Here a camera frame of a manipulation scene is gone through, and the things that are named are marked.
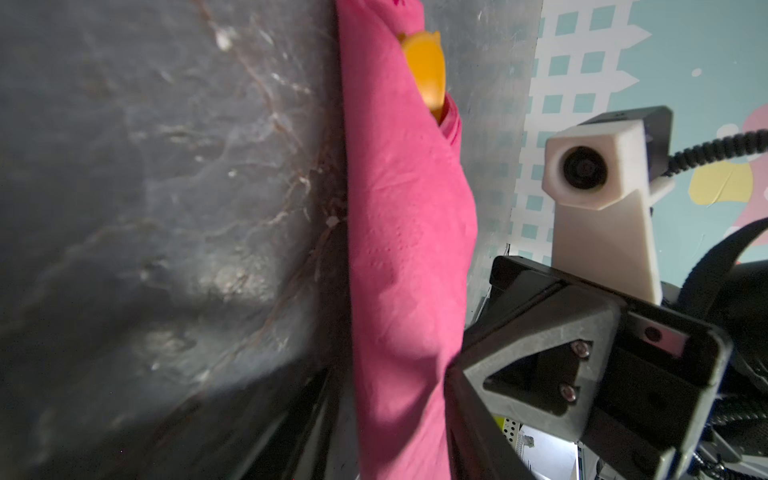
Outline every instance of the pink painted shape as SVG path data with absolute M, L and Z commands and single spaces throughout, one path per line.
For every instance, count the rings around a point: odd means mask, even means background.
M 757 108 L 744 121 L 743 131 L 759 130 L 760 128 L 768 128 L 768 104 Z M 752 160 L 750 168 L 753 178 L 752 196 L 741 215 L 733 222 L 733 226 L 738 228 L 768 217 L 768 198 L 766 198 L 766 192 L 768 192 L 768 154 L 760 155 Z M 768 244 L 768 232 L 763 233 L 752 242 L 752 245 L 766 244 Z
M 477 237 L 455 103 L 439 127 L 396 35 L 415 0 L 336 0 L 349 183 L 349 271 L 365 480 L 450 478 L 445 370 L 461 348 Z

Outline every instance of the camera lens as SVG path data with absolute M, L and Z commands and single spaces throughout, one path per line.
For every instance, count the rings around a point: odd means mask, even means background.
M 605 184 L 608 168 L 605 160 L 589 147 L 578 147 L 563 162 L 565 180 L 579 190 L 589 190 Z

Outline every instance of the white plastic housing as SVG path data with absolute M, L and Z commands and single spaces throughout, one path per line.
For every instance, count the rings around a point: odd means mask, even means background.
M 645 141 L 640 120 L 568 128 L 547 141 L 543 188 L 557 203 L 552 266 L 658 305 Z M 565 180 L 563 161 L 576 147 L 603 157 L 605 184 L 579 190 Z

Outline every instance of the screw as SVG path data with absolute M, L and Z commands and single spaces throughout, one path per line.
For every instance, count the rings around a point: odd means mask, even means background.
M 560 395 L 562 395 L 565 401 L 568 403 L 573 403 L 576 401 L 576 389 L 567 383 L 560 384 Z
M 571 351 L 580 359 L 585 359 L 589 356 L 589 344 L 584 340 L 575 340 L 571 342 Z

